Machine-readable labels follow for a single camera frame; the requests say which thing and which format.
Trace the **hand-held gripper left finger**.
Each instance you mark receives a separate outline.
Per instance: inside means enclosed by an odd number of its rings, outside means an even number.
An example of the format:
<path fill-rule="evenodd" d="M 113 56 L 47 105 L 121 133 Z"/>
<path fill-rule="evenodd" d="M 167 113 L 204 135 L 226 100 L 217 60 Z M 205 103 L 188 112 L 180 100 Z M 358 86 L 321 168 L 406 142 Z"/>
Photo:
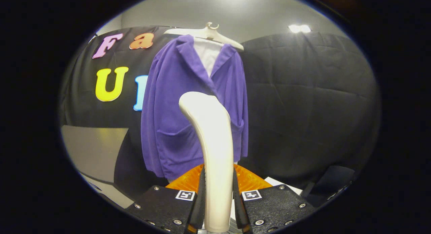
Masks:
<path fill-rule="evenodd" d="M 204 177 L 201 164 L 166 187 L 152 186 L 126 211 L 162 233 L 197 234 L 204 225 Z"/>

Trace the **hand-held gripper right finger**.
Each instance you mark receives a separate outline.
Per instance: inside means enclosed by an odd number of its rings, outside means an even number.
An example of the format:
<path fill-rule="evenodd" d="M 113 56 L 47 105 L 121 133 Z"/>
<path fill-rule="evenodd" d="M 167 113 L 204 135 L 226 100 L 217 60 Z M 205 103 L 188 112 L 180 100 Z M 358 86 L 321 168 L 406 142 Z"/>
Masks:
<path fill-rule="evenodd" d="M 274 233 L 316 211 L 287 185 L 272 186 L 240 165 L 234 165 L 233 176 L 236 226 L 243 234 Z"/>

